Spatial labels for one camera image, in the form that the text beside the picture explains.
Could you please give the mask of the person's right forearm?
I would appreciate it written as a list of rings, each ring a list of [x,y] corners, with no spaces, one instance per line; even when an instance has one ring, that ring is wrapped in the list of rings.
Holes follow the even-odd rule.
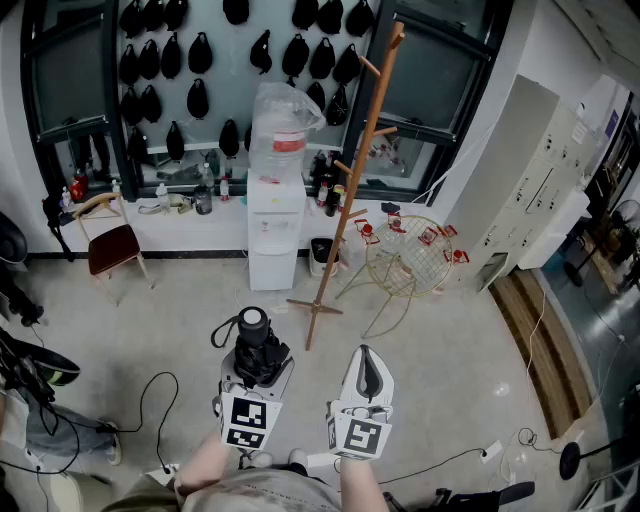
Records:
[[[382,491],[368,461],[340,461],[342,512],[388,512]]]

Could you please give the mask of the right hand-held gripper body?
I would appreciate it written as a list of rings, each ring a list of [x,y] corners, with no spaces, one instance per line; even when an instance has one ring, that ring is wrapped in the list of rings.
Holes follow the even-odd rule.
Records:
[[[329,452],[349,459],[379,459],[392,430],[391,405],[334,400],[326,418]]]

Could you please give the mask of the clear plastic bag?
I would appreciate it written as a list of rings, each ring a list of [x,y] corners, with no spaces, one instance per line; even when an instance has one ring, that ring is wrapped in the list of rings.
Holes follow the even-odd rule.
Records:
[[[253,104],[251,170],[301,173],[309,133],[325,125],[322,110],[305,92],[283,82],[261,83]]]

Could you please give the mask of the cluster of dark bottles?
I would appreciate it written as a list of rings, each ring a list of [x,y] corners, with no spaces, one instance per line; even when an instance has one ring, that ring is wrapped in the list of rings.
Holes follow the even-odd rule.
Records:
[[[310,167],[310,179],[316,189],[316,204],[324,208],[328,217],[333,217],[338,209],[339,197],[335,191],[337,185],[343,185],[343,171],[335,164],[343,161],[339,151],[319,151]]]

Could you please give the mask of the black tripod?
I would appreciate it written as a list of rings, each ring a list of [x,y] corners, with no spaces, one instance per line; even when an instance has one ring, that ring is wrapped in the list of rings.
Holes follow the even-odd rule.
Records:
[[[60,193],[50,194],[48,197],[42,200],[42,208],[47,218],[47,225],[53,236],[59,242],[64,258],[69,262],[73,262],[75,260],[75,254],[70,250],[61,233],[60,216],[62,215],[63,210],[60,206],[60,201]]]

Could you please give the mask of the person's grey shirt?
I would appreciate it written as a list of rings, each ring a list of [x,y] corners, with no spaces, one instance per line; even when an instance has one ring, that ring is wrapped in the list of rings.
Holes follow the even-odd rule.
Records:
[[[101,512],[341,512],[330,486],[289,470],[235,472],[184,497],[150,476]]]

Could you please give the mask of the row of drink bottles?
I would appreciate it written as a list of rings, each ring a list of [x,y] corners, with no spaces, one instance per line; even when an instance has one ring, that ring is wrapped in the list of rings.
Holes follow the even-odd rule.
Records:
[[[229,178],[221,172],[221,160],[218,154],[211,150],[203,156],[202,162],[189,166],[169,167],[175,165],[174,161],[162,161],[159,168],[148,167],[156,178],[152,184],[152,196],[137,205],[139,215],[158,215],[177,213],[179,215],[195,211],[199,215],[209,215],[213,211],[216,193],[219,192],[220,200],[230,197],[228,185]],[[79,175],[74,179],[72,189],[80,185]],[[67,194],[71,198],[67,215],[75,220],[84,220],[92,216],[99,218],[122,217],[126,214],[121,182],[111,175],[101,175],[102,179],[110,178],[111,189],[104,193],[83,198],[76,198],[72,190]]]

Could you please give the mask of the wooden coat rack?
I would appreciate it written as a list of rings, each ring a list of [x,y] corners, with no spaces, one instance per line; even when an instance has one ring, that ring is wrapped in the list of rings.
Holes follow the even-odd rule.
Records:
[[[341,310],[331,308],[322,303],[322,299],[324,293],[326,291],[326,287],[328,285],[329,279],[331,277],[331,272],[333,270],[333,266],[335,264],[335,257],[339,252],[340,244],[342,241],[342,237],[347,226],[347,223],[350,219],[355,218],[358,215],[361,215],[363,211],[358,211],[355,214],[351,213],[351,208],[355,199],[355,195],[359,186],[359,181],[362,176],[362,173],[365,169],[366,156],[371,147],[371,143],[376,136],[392,134],[398,131],[398,128],[392,126],[390,128],[385,129],[377,129],[376,126],[378,124],[381,109],[384,103],[385,95],[388,89],[388,85],[392,76],[393,66],[395,64],[398,47],[405,39],[404,33],[404,24],[400,21],[395,21],[393,23],[389,42],[386,47],[386,51],[384,53],[384,60],[381,69],[378,69],[374,66],[367,58],[360,57],[361,63],[364,67],[374,75],[375,78],[375,88],[372,94],[370,108],[368,111],[368,117],[366,120],[366,126],[364,128],[360,149],[358,152],[358,156],[356,158],[356,163],[353,168],[346,166],[341,161],[336,160],[336,166],[346,174],[347,180],[347,194],[345,199],[345,204],[343,210],[341,212],[341,216],[336,228],[334,240],[331,246],[331,251],[329,253],[328,262],[326,268],[324,270],[318,291],[316,293],[315,299],[313,302],[305,302],[300,300],[288,299],[287,302],[308,307],[311,311],[311,320],[309,325],[309,330],[305,343],[305,350],[310,351],[312,347],[313,333],[316,325],[316,320],[319,314],[342,314]]]

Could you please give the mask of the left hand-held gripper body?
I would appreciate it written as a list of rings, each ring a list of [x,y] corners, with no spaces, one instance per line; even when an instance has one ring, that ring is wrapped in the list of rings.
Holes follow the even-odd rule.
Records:
[[[212,400],[224,444],[241,450],[263,450],[282,408],[285,382],[255,386],[222,380]]]

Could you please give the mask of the wooden floor boards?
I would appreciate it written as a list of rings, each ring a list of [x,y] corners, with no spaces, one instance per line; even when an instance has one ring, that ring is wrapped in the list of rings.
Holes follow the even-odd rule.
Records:
[[[558,439],[582,418],[592,397],[566,329],[530,271],[489,285],[539,401],[549,437]]]

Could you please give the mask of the white display panel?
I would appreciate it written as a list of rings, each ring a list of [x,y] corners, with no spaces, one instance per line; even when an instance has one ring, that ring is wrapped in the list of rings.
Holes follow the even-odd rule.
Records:
[[[289,80],[289,75],[282,69],[282,61],[295,35],[300,34],[311,50],[322,42],[330,43],[336,56],[341,56],[349,46],[363,55],[371,41],[370,32],[360,38],[351,36],[346,30],[328,35],[317,25],[300,31],[292,23],[296,0],[249,0],[248,20],[240,25],[228,22],[223,0],[187,1],[187,12],[175,34],[183,56],[188,54],[199,33],[207,36],[213,62],[201,78],[209,111],[202,119],[188,111],[188,92],[198,76],[186,63],[173,79],[163,75],[151,80],[139,79],[134,85],[136,92],[153,86],[161,104],[158,121],[142,120],[138,125],[151,154],[165,152],[171,124],[178,125],[186,150],[217,146],[227,120],[233,120],[239,134],[245,134],[252,122],[259,85]]]

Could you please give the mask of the white water dispenser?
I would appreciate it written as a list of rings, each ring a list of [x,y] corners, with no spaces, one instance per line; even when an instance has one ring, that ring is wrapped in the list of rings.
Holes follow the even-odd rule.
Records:
[[[293,287],[306,189],[297,173],[251,169],[247,177],[249,284],[253,291]]]

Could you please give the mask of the white trash bin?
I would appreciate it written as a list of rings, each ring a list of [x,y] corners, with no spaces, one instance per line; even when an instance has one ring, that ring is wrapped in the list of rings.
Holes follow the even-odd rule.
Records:
[[[309,271],[312,277],[322,278],[326,270],[333,240],[330,238],[316,237],[310,240]]]

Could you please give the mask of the grey locker cabinet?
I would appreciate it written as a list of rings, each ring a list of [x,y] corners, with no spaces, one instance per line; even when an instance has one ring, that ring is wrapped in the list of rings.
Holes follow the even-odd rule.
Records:
[[[456,281],[486,289],[531,252],[594,156],[593,132],[559,96],[517,76],[447,222],[468,262]]]

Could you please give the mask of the wooden chair with red seat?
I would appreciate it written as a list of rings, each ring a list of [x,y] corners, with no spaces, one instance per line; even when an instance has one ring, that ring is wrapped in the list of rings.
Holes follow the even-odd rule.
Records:
[[[111,218],[120,219],[120,224],[95,237],[89,236],[83,224],[86,220]],[[103,277],[109,280],[117,267],[136,260],[149,288],[155,287],[155,282],[147,270],[138,238],[128,220],[120,192],[107,192],[92,197],[76,208],[73,219],[79,223],[81,232],[88,242],[89,274],[115,306],[119,305],[119,301],[110,293]]]

